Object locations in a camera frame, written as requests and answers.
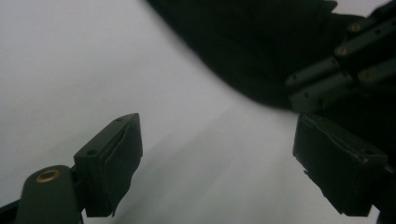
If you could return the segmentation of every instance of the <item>white background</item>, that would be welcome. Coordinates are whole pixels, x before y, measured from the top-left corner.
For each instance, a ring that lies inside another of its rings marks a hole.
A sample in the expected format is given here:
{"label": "white background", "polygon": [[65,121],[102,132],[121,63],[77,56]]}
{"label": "white background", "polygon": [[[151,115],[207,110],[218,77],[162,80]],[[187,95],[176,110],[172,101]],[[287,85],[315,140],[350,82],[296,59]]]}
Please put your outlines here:
{"label": "white background", "polygon": [[[367,15],[383,0],[343,0]],[[0,1],[0,206],[141,116],[144,157],[115,217],[86,223],[375,223],[340,216],[291,155],[297,115],[217,79],[143,0]]]}

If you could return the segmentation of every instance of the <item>white surface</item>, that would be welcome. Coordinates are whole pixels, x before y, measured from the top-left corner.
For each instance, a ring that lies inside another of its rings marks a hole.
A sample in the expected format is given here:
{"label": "white surface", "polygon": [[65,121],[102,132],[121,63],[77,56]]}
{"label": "white surface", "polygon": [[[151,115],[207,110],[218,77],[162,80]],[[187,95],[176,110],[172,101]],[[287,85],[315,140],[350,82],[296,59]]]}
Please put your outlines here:
{"label": "white surface", "polygon": [[144,1],[0,1],[0,206],[134,112],[144,157],[131,189],[115,217],[86,223],[375,223],[375,210],[339,216],[304,175],[297,115],[228,88]]}

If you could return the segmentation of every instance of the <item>white tabletop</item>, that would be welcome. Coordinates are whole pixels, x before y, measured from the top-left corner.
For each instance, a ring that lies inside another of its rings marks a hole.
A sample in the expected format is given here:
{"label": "white tabletop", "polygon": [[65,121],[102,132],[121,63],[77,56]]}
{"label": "white tabletop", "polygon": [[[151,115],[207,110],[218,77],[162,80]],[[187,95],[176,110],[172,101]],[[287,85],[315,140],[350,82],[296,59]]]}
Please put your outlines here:
{"label": "white tabletop", "polygon": [[297,114],[229,88],[143,0],[0,1],[0,206],[130,113],[144,157],[116,215],[86,223],[375,223],[340,216],[304,174]]}

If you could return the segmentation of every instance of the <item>black fabric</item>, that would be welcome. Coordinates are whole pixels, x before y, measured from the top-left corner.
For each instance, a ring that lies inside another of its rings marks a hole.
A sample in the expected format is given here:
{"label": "black fabric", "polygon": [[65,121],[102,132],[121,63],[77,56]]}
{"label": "black fabric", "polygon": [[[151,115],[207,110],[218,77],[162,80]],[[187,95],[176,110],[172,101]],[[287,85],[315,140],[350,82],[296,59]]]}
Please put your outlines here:
{"label": "black fabric", "polygon": [[322,0],[148,0],[220,78],[249,98],[290,108],[284,80],[330,55],[360,17]]}

